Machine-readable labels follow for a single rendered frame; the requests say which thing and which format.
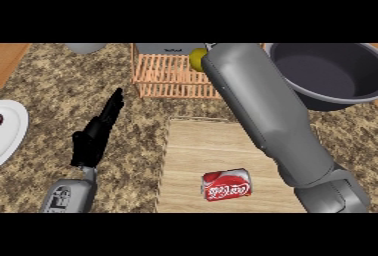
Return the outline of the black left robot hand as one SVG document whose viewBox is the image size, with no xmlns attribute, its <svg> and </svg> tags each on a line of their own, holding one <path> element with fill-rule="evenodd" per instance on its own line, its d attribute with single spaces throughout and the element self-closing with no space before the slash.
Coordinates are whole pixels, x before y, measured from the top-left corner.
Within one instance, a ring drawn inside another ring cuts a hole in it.
<svg viewBox="0 0 378 256">
<path fill-rule="evenodd" d="M 119 88 L 108 99 L 101 115 L 92 118 L 83 131 L 74 132 L 73 166 L 98 166 L 104 156 L 113 126 L 124 106 L 123 99 L 123 89 Z"/>
</svg>

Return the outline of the grey tray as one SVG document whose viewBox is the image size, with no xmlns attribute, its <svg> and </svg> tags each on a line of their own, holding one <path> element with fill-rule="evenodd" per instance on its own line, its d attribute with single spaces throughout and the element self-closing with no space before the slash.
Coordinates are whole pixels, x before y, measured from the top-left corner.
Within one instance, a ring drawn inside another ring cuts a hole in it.
<svg viewBox="0 0 378 256">
<path fill-rule="evenodd" d="M 141 54 L 189 55 L 192 50 L 204 48 L 203 43 L 138 43 Z"/>
</svg>

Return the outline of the yellow lemon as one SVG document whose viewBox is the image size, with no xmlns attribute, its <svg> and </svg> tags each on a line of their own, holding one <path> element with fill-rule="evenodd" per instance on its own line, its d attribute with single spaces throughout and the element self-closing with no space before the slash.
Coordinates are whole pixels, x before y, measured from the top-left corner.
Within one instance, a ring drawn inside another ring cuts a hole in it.
<svg viewBox="0 0 378 256">
<path fill-rule="evenodd" d="M 206 48 L 195 48 L 189 54 L 189 64 L 195 71 L 203 71 L 203 64 L 201 60 L 203 57 L 207 55 L 207 49 Z"/>
</svg>

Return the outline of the white plate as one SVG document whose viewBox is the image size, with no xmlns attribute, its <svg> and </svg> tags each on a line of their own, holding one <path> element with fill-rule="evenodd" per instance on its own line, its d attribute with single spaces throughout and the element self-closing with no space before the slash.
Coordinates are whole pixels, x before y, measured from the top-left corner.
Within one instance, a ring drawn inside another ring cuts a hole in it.
<svg viewBox="0 0 378 256">
<path fill-rule="evenodd" d="M 29 130 L 26 106 L 14 100 L 0 100 L 0 166 L 15 153 Z"/>
</svg>

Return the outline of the pale wooden cutting board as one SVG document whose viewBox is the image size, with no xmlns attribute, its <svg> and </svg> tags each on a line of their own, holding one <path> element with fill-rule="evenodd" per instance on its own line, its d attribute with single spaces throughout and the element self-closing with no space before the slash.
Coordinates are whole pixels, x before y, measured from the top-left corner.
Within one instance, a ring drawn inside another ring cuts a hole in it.
<svg viewBox="0 0 378 256">
<path fill-rule="evenodd" d="M 210 202 L 201 193 L 201 178 L 209 172 L 244 168 L 253 194 Z M 293 188 L 284 183 L 275 162 L 256 148 L 237 123 L 203 119 L 173 119 L 158 210 L 161 212 L 302 213 L 305 208 Z"/>
</svg>

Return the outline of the grey bowl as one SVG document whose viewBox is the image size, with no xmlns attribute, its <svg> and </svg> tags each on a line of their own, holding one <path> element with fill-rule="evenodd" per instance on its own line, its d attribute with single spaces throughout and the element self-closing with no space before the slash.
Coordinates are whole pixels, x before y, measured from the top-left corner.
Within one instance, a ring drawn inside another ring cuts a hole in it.
<svg viewBox="0 0 378 256">
<path fill-rule="evenodd" d="M 77 54 L 89 54 L 99 51 L 107 44 L 105 43 L 67 43 L 65 46 Z"/>
</svg>

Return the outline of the dark grey pot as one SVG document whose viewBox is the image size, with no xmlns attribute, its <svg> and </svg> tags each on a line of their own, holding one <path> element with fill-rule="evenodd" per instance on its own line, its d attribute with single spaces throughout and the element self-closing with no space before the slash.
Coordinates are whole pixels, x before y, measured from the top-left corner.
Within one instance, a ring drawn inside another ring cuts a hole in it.
<svg viewBox="0 0 378 256">
<path fill-rule="evenodd" d="M 311 110 L 378 100 L 378 49 L 370 43 L 266 43 L 265 50 Z"/>
</svg>

